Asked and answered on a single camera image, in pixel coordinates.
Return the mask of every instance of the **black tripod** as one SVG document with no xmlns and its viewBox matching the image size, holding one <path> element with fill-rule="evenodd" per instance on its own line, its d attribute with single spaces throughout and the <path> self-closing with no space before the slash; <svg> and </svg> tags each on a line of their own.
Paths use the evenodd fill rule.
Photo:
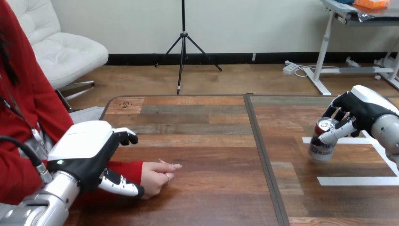
<svg viewBox="0 0 399 226">
<path fill-rule="evenodd" d="M 167 54 L 169 54 L 169 52 L 173 49 L 173 47 L 175 47 L 175 45 L 178 43 L 178 41 L 180 40 L 180 39 L 182 39 L 183 40 L 183 42 L 182 42 L 182 53 L 181 53 L 181 60 L 180 60 L 180 70 L 179 70 L 179 82 L 178 82 L 178 84 L 177 84 L 177 94 L 179 95 L 180 94 L 180 81 L 181 81 L 181 79 L 182 79 L 182 72 L 183 72 L 183 65 L 184 65 L 184 60 L 185 59 L 187 59 L 187 56 L 186 56 L 186 38 L 188 38 L 193 44 L 194 44 L 194 46 L 195 47 L 197 47 L 201 52 L 202 52 L 202 54 L 205 54 L 205 56 L 208 58 L 208 60 L 212 63 L 212 64 L 214 64 L 220 71 L 222 71 L 222 69 L 217 65 L 217 64 L 215 64 L 212 60 L 211 60 L 211 57 L 208 55 L 208 54 L 206 54 L 189 36 L 188 36 L 188 33 L 186 33 L 186 22 L 185 22 L 185 12 L 184 12 L 184 0 L 182 0 L 182 23 L 183 23 L 183 32 L 180 34 L 180 37 L 173 43 L 173 45 L 172 45 L 172 47 L 166 52 L 166 54 L 164 54 L 163 56 L 162 56 L 162 59 L 155 65 L 155 67 L 158 67 L 158 65 L 160 65 L 160 63 L 165 59 L 165 57 L 166 57 L 166 55 Z"/>
</svg>

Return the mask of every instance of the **robotic arm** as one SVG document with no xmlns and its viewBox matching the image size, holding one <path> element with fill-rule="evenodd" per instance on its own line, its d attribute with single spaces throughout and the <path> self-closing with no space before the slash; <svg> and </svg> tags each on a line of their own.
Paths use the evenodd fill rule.
<svg viewBox="0 0 399 226">
<path fill-rule="evenodd" d="M 388 159 L 399 168 L 399 110 L 393 104 L 371 89 L 357 85 L 351 92 L 335 98 L 323 117 L 331 117 L 336 110 L 334 119 L 339 122 L 335 128 L 314 137 L 312 144 L 334 144 L 342 137 L 357 137 L 365 130 L 385 148 Z"/>
<path fill-rule="evenodd" d="M 137 198 L 144 194 L 143 187 L 106 167 L 119 144 L 137 144 L 136 134 L 127 128 L 112 129 L 105 121 L 73 125 L 49 153 L 47 168 L 29 147 L 0 137 L 4 140 L 22 146 L 44 186 L 8 212 L 0 226 L 61 226 L 77 196 L 98 187 Z"/>
</svg>

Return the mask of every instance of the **white tape line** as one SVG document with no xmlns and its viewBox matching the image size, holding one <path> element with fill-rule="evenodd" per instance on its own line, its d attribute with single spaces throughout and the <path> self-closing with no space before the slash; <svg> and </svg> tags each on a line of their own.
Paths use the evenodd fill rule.
<svg viewBox="0 0 399 226">
<path fill-rule="evenodd" d="M 322 186 L 399 186 L 398 177 L 317 177 Z"/>
<path fill-rule="evenodd" d="M 303 137 L 302 141 L 304 144 L 309 144 L 311 142 L 311 137 Z M 339 144 L 350 144 L 350 145 L 369 145 L 369 144 L 378 144 L 378 141 L 375 139 L 370 140 L 369 138 L 352 138 L 352 137 L 343 137 L 338 140 Z"/>
<path fill-rule="evenodd" d="M 396 166 L 396 163 L 390 161 L 385 154 L 385 148 L 382 147 L 378 141 L 374 138 L 372 138 L 366 131 L 362 131 L 365 137 L 370 141 L 370 143 L 373 145 L 373 147 L 376 149 L 376 151 L 380 154 L 381 158 L 384 159 L 384 161 L 388 164 L 389 168 L 395 173 L 396 176 L 399 177 L 399 171 Z"/>
</svg>

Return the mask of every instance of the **person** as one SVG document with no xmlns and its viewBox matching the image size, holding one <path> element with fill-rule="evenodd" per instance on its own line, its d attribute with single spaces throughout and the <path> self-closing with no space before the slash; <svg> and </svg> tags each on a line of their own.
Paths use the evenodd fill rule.
<svg viewBox="0 0 399 226">
<path fill-rule="evenodd" d="M 0 135 L 35 144 L 30 127 L 33 126 L 43 138 L 55 144 L 73 124 L 72 119 L 38 65 L 25 33 L 5 0 L 0 0 L 0 57 L 0 100 L 11 103 L 11 108 L 4 101 L 0 103 Z M 22 116 L 15 108 L 20 109 Z M 143 198 L 148 199 L 175 177 L 181 165 L 164 161 L 110 161 L 108 168 L 143 186 Z M 0 143 L 0 172 L 2 203 L 17 205 L 42 185 L 31 162 L 21 157 L 12 143 Z M 117 196 L 97 189 L 81 195 L 76 202 L 111 201 Z"/>
</svg>

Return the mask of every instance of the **red sleeve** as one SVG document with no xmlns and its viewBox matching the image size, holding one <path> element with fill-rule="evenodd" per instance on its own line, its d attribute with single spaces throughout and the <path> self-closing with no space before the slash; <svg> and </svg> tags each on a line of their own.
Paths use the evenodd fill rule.
<svg viewBox="0 0 399 226">
<path fill-rule="evenodd" d="M 133 183 L 140 185 L 141 183 L 141 169 L 143 167 L 142 161 L 134 162 L 118 162 L 111 161 L 108 163 L 108 168 L 123 175 L 126 179 L 132 181 Z M 93 192 L 88 192 L 77 198 L 73 207 L 78 207 L 81 205 L 93 205 L 104 202 L 114 201 L 119 195 L 106 192 L 102 189 L 97 189 Z"/>
<path fill-rule="evenodd" d="M 35 75 L 32 90 L 38 121 L 45 133 L 56 143 L 73 125 L 73 121 L 39 65 L 36 64 L 32 70 L 36 71 L 32 73 Z"/>
<path fill-rule="evenodd" d="M 41 186 L 29 159 L 0 148 L 0 202 L 18 205 Z"/>
</svg>

